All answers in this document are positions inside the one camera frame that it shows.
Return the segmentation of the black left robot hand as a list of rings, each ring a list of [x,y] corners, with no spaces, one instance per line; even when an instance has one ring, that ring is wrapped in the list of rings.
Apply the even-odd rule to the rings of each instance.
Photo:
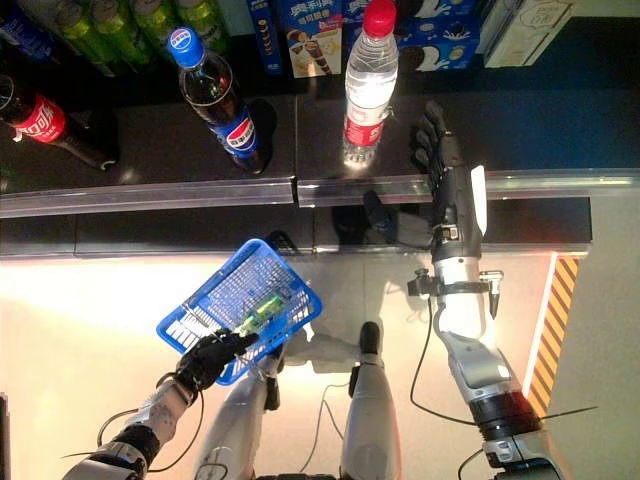
[[[176,366],[175,380],[196,395],[208,389],[237,356],[246,353],[259,336],[240,335],[226,328],[201,338]]]

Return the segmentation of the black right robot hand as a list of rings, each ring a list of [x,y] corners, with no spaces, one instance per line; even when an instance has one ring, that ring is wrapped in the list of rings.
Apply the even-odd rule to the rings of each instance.
[[[476,214],[471,169],[444,108],[437,102],[426,102],[410,146],[411,159],[426,169],[431,216],[424,220],[393,211],[369,190],[363,195],[369,225],[388,243],[427,251],[434,261],[479,259],[483,233]]]

